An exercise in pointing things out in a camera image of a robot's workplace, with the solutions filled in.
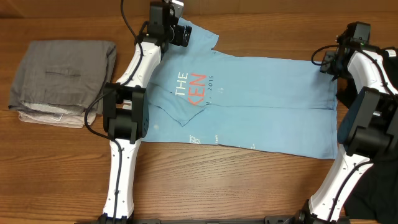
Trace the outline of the light blue printed t-shirt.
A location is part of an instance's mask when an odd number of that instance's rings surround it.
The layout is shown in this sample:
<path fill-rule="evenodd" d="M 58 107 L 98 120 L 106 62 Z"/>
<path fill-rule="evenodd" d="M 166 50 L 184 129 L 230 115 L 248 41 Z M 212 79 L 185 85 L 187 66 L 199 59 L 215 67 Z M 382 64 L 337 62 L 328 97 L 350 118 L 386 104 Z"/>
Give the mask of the light blue printed t-shirt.
<path fill-rule="evenodd" d="M 333 159 L 337 82 L 309 61 L 235 57 L 192 27 L 170 46 L 147 87 L 147 142 L 224 145 Z"/>

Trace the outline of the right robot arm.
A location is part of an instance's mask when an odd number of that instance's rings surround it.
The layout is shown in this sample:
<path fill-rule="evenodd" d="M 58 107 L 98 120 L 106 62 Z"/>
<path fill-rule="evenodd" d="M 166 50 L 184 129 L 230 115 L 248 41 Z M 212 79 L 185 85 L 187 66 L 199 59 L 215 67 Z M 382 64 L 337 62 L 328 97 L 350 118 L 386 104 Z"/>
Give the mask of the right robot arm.
<path fill-rule="evenodd" d="M 321 187 L 292 217 L 265 223 L 349 223 L 340 217 L 346 199 L 377 163 L 397 160 L 397 48 L 371 45 L 371 26 L 353 22 L 327 45 L 320 71 L 344 78 L 336 97 L 348 108 L 337 132 L 338 155 Z"/>

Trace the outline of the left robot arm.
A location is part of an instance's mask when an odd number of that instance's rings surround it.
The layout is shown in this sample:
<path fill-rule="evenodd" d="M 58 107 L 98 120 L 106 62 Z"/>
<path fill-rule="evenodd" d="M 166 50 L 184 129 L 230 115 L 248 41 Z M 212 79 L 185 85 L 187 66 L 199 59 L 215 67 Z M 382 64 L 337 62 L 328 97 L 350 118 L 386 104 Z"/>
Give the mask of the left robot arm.
<path fill-rule="evenodd" d="M 108 195 L 98 223 L 132 223 L 137 153 L 149 129 L 146 87 L 169 45 L 186 47 L 192 28 L 178 23 L 183 1 L 154 1 L 149 20 L 134 35 L 135 53 L 116 83 L 103 89 L 103 137 L 109 139 L 111 169 Z"/>

